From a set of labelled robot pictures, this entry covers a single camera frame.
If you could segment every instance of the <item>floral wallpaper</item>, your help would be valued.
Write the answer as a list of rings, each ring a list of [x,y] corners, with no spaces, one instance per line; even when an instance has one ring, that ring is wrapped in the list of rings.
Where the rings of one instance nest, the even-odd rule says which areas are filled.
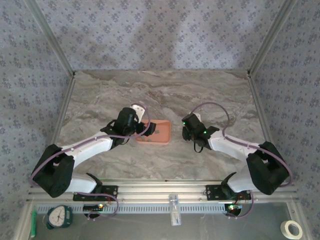
[[[283,0],[37,2],[74,70],[246,70]]]
[[[254,77],[275,143],[320,239],[320,2],[299,0]]]
[[[70,78],[23,1],[0,10],[0,239],[9,240]]]

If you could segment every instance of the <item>green clock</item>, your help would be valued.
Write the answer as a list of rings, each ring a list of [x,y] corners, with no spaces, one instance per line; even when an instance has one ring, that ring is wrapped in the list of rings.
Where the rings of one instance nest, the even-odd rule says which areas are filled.
[[[46,227],[48,229],[67,228],[72,223],[72,208],[70,206],[59,205],[51,208],[48,213],[48,222]]]

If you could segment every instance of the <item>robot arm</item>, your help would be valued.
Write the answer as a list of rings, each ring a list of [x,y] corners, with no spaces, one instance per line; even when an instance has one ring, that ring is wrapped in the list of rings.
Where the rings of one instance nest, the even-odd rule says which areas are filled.
[[[145,109],[139,105],[125,107],[117,119],[95,135],[71,145],[48,146],[31,174],[32,180],[52,198],[64,192],[100,193],[102,184],[95,176],[89,173],[73,173],[74,168],[94,155],[122,145],[126,136],[133,138],[129,136],[134,133],[151,135],[156,129],[156,124],[150,123],[146,130],[144,123],[141,123],[144,113]]]
[[[271,195],[289,176],[285,167],[275,158],[258,150],[267,150],[283,159],[272,143],[266,141],[263,144],[258,144],[230,137],[242,145],[233,143],[226,139],[228,135],[223,136],[219,128],[213,126],[206,128],[197,113],[187,115],[182,119],[182,122],[184,124],[182,137],[186,141],[193,141],[194,150],[198,145],[201,147],[199,153],[203,148],[207,148],[247,163],[240,172],[231,173],[222,181],[222,191],[227,198],[242,191],[256,189]]]

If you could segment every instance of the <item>clock face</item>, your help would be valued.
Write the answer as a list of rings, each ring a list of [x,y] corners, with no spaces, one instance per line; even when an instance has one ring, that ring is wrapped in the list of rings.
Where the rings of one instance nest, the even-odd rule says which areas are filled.
[[[49,215],[49,222],[54,227],[61,227],[65,221],[65,207],[58,206]]]

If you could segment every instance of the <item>green marker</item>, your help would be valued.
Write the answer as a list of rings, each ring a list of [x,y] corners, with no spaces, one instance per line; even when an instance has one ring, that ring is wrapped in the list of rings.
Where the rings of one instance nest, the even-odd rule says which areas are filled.
[[[36,224],[37,224],[37,211],[36,207],[33,208],[31,216],[31,232],[30,237],[34,238],[36,236]]]

